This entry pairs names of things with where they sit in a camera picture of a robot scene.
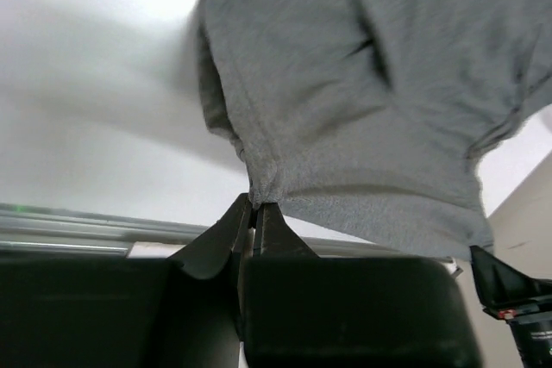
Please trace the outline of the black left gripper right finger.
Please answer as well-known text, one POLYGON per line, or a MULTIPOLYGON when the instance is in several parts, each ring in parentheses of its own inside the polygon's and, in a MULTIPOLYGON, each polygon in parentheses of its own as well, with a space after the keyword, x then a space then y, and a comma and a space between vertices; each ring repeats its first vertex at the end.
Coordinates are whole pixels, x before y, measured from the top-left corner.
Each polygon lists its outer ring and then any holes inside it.
POLYGON ((460 289, 416 256, 320 258, 275 204, 256 215, 243 271, 251 367, 480 367, 460 289))

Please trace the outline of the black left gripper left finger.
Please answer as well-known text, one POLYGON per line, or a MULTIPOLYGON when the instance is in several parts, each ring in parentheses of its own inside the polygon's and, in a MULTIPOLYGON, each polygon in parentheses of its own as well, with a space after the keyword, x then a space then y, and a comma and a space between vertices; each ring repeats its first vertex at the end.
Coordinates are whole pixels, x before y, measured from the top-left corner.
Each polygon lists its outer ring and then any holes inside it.
POLYGON ((168 258, 1 257, 4 367, 236 367, 236 267, 252 213, 239 196, 168 258))

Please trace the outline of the grey drawstring shorts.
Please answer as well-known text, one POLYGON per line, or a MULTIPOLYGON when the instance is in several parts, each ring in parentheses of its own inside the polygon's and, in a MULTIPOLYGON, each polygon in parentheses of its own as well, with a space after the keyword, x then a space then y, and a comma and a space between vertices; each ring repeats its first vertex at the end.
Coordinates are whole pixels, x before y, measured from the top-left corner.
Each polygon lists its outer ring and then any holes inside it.
POLYGON ((480 159, 551 102, 551 0, 201 0, 198 60, 254 205, 466 260, 480 159))

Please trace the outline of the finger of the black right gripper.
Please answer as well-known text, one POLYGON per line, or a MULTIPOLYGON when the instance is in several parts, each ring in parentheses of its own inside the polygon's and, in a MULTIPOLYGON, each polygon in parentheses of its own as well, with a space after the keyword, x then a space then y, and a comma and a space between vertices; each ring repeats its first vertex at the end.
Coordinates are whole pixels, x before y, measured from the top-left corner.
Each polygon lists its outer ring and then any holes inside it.
POLYGON ((486 312, 548 312, 551 280, 531 278, 478 246, 470 247, 476 293, 486 312))

